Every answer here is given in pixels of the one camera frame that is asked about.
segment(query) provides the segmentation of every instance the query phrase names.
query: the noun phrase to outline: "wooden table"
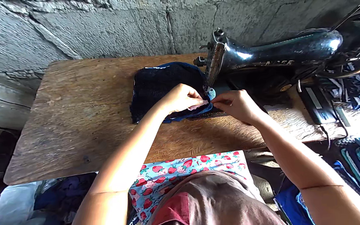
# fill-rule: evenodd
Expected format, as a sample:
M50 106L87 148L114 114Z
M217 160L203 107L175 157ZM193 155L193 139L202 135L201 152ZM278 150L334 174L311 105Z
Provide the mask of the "wooden table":
M199 54L86 59L49 65L4 182L9 185L98 171L127 137L129 105L138 69L167 62L192 63ZM326 136L304 109L295 88L294 108L269 114L303 142ZM360 133L360 111L347 110ZM344 130L326 126L331 138ZM259 132L231 116L162 124L146 163L264 146Z

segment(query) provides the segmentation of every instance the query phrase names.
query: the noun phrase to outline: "red cloth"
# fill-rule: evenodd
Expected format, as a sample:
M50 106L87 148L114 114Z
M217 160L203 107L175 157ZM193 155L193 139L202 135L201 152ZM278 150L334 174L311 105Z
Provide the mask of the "red cloth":
M171 197L158 212L152 225L161 225L168 221L182 222L190 225L190 214L188 211L188 194L180 192Z

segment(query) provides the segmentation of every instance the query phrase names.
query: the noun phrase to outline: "concrete wall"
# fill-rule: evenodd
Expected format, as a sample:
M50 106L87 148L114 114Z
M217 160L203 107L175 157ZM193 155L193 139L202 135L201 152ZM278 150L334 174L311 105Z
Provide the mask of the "concrete wall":
M55 60L199 52L330 26L360 0L0 0L0 75L37 89Z

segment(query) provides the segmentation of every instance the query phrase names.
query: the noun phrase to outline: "light blue fabric with strawberry print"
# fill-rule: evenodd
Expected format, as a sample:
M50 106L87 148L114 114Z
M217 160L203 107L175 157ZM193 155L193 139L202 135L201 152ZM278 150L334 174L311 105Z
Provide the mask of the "light blue fabric with strawberry print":
M167 192L191 174L205 170L227 171L244 179L249 174L243 151L145 164L129 190L132 205L142 224L148 222Z

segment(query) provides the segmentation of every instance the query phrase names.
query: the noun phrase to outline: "sewing machine logo text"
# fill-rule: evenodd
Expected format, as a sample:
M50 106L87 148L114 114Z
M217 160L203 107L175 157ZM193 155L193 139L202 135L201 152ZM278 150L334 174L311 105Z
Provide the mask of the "sewing machine logo text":
M294 64L294 60L282 60L282 61L266 61L266 62L255 62L253 63L254 65L256 66L281 66L281 65L284 65L284 66L289 66L289 65L292 65Z

